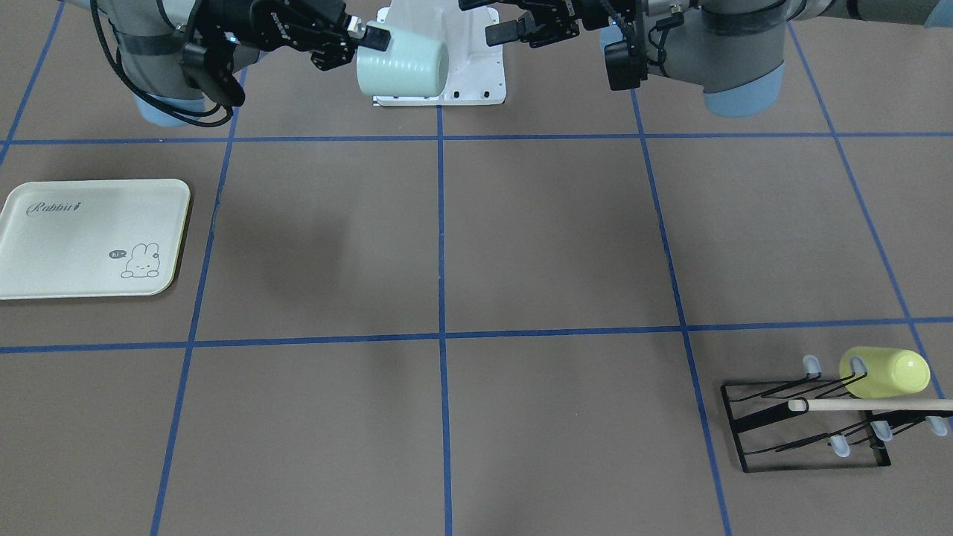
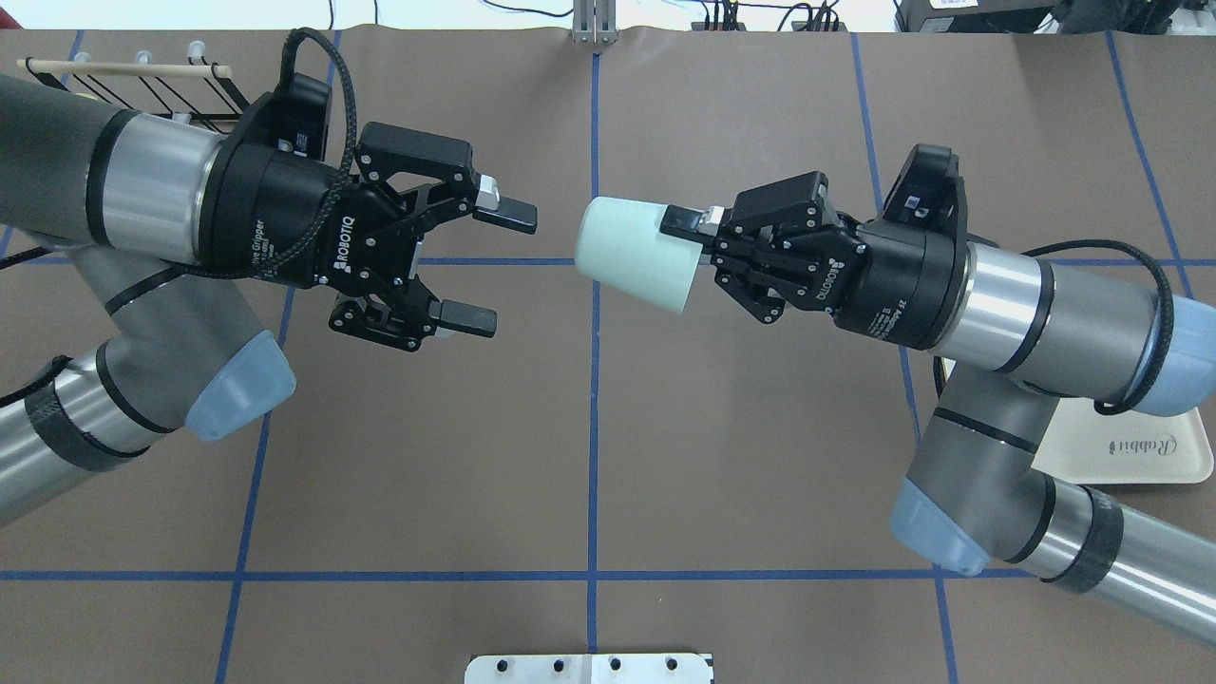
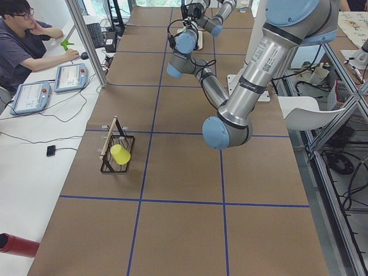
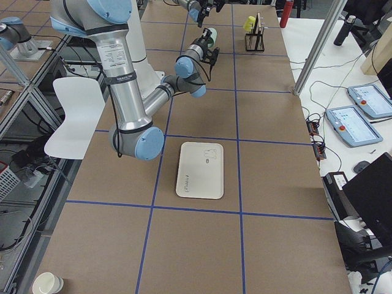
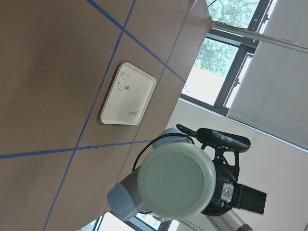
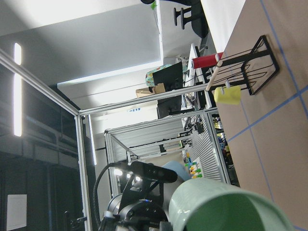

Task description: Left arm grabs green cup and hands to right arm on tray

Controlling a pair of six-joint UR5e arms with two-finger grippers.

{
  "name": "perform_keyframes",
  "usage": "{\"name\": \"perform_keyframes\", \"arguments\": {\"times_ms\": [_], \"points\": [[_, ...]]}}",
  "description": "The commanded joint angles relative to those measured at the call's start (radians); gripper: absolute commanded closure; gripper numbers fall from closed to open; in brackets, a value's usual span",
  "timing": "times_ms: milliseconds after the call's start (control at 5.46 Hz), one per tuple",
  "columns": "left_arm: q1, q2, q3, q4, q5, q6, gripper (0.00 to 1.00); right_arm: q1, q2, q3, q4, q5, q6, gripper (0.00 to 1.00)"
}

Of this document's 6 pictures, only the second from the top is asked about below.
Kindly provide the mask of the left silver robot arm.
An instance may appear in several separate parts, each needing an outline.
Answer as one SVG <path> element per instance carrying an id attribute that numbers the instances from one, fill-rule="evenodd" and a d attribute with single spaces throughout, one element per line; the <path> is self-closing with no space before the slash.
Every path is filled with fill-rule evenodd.
<path id="1" fill-rule="evenodd" d="M 490 309 L 430 293 L 430 230 L 465 217 L 523 234 L 469 142 L 368 123 L 323 159 L 332 91 L 289 66 L 221 135 L 2 78 L 2 222 L 62 252 L 117 327 L 2 399 L 2 523 L 178 428 L 216 441 L 295 392 L 240 277 L 334 288 L 332 329 L 413 352 L 490 337 Z"/>

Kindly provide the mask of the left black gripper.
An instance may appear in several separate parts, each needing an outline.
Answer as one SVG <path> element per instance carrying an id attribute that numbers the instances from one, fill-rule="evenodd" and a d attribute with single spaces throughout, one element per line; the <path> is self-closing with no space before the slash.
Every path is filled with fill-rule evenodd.
<path id="1" fill-rule="evenodd" d="M 457 139 L 370 123 L 355 159 L 351 175 L 265 144 L 225 144 L 199 214 L 199 267 L 334 288 L 332 330 L 399 351 L 433 335 L 492 338 L 499 313 L 440 299 L 421 281 L 421 245 L 468 214 L 534 235 L 537 208 L 478 178 L 471 142 Z"/>

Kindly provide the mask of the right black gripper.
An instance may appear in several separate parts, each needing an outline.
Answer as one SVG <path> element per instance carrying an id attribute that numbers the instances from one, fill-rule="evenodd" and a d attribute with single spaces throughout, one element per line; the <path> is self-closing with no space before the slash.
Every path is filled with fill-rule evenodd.
<path id="1" fill-rule="evenodd" d="M 827 185 L 811 172 L 745 190 L 730 209 L 668 206 L 659 231 L 709 242 L 724 290 L 761 323 L 790 305 L 869 338 L 938 344 L 959 308 L 964 239 L 858 222 L 832 207 Z"/>

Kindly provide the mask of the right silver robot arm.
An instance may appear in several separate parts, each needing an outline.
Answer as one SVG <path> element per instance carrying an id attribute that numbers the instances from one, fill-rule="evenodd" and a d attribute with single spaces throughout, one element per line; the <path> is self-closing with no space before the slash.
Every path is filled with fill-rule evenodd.
<path id="1" fill-rule="evenodd" d="M 657 229 L 715 264 L 756 319 L 786 305 L 840 329 L 948 359 L 886 525 L 962 576 L 1012 564 L 1214 644 L 1214 544 L 1036 467 L 1065 399 L 1094 411 L 1173 416 L 1214 393 L 1214 309 L 1155 287 L 1055 267 L 967 231 L 952 167 L 903 170 L 882 213 L 832 208 L 809 173 L 731 208 L 668 207 Z"/>

